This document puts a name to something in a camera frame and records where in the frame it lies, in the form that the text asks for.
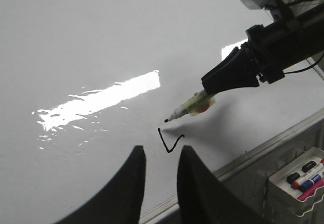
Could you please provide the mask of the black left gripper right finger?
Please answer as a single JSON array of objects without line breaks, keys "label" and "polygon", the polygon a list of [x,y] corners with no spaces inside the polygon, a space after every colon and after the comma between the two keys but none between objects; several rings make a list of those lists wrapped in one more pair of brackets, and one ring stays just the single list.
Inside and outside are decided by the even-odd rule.
[{"label": "black left gripper right finger", "polygon": [[208,170],[191,146],[183,146],[177,172],[182,223],[266,223]]}]

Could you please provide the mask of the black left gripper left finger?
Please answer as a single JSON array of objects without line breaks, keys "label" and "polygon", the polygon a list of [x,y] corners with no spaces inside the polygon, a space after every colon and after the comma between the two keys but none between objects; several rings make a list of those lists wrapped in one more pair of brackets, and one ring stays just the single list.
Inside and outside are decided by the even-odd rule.
[{"label": "black left gripper left finger", "polygon": [[58,223],[138,223],[145,177],[145,152],[142,146],[135,146],[113,178],[94,197]]}]

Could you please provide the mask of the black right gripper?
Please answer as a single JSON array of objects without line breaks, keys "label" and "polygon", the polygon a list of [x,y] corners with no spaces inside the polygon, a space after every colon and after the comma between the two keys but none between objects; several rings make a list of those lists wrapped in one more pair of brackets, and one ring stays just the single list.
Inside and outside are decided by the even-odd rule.
[{"label": "black right gripper", "polygon": [[274,83],[284,78],[286,68],[308,57],[298,29],[254,25],[246,33],[248,43],[235,47],[201,78],[208,95],[236,88],[259,87],[257,73],[262,82]]}]

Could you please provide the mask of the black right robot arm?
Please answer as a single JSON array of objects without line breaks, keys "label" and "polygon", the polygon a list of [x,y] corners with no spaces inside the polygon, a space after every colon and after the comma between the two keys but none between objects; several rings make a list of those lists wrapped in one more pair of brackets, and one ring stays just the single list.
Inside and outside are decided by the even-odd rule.
[{"label": "black right robot arm", "polygon": [[284,70],[323,51],[323,5],[295,17],[288,11],[268,26],[246,31],[248,41],[205,74],[209,95],[242,87],[258,87],[284,78]]}]

